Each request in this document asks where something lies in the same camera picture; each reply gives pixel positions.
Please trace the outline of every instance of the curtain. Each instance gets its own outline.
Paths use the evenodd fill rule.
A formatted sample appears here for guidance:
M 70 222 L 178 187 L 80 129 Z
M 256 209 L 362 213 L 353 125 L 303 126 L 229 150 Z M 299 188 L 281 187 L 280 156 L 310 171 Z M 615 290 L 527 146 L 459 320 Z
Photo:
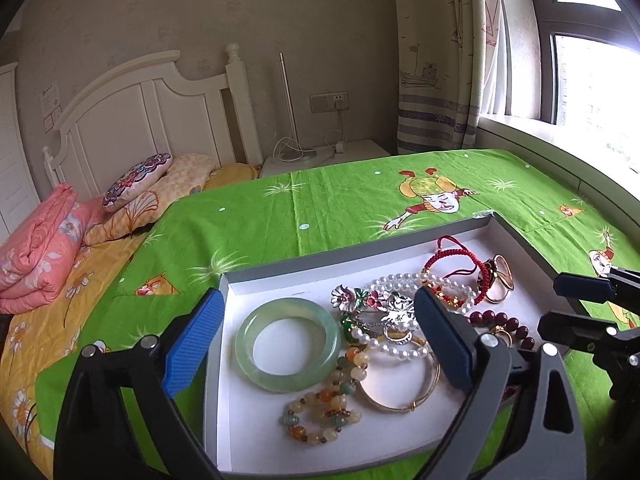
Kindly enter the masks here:
M 396 9 L 398 153 L 473 147 L 481 107 L 504 113 L 502 1 L 396 0 Z

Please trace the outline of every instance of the wall outlet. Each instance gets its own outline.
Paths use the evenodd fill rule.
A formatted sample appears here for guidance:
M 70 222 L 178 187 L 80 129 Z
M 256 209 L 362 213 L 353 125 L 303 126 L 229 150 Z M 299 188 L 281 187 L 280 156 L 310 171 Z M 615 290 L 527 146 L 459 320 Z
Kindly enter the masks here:
M 311 113 L 335 112 L 349 109 L 349 94 L 347 92 L 331 92 L 328 94 L 313 94 L 309 96 Z

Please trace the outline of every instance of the white nightstand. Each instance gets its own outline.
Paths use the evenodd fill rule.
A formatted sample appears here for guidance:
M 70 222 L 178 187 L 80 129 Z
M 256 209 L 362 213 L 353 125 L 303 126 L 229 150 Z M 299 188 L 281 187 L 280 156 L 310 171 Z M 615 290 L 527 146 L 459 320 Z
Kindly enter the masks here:
M 347 142 L 344 145 L 344 153 L 336 153 L 335 156 L 332 156 L 334 153 L 332 146 L 323 146 L 322 148 L 316 148 L 316 150 L 318 154 L 314 158 L 304 161 L 281 162 L 279 160 L 273 160 L 273 157 L 269 156 L 267 160 L 264 161 L 260 178 L 281 173 L 290 173 L 291 171 L 309 170 L 310 168 L 318 168 L 320 166 L 332 166 L 343 162 L 369 160 L 370 158 L 381 158 L 390 155 L 373 142 L 373 140 Z

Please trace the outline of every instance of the windowsill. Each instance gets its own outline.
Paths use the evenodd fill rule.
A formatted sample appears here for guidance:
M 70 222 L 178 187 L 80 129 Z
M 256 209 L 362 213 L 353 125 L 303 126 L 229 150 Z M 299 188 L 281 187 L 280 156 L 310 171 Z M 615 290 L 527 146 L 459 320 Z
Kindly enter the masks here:
M 580 132 L 572 131 L 565 126 L 514 116 L 483 114 L 480 127 L 492 131 L 491 121 L 529 134 L 578 158 L 640 200 L 640 174 L 633 171 L 621 157 L 611 153 L 604 140 L 601 144 L 584 142 L 584 139 L 580 138 Z

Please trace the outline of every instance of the green jade bracelet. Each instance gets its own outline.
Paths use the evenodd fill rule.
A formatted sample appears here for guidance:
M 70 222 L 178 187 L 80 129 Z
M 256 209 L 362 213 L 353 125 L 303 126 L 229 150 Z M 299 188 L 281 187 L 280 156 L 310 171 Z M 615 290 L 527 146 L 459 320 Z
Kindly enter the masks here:
M 254 343 L 258 334 L 271 323 L 301 317 L 324 329 L 324 348 L 320 356 L 305 370 L 291 375 L 274 375 L 260 370 L 254 362 Z M 324 308 L 303 298 L 281 298 L 256 308 L 242 322 L 236 336 L 236 357 L 246 376 L 270 392 L 297 392 L 324 381 L 335 367 L 340 353 L 340 334 L 335 319 Z

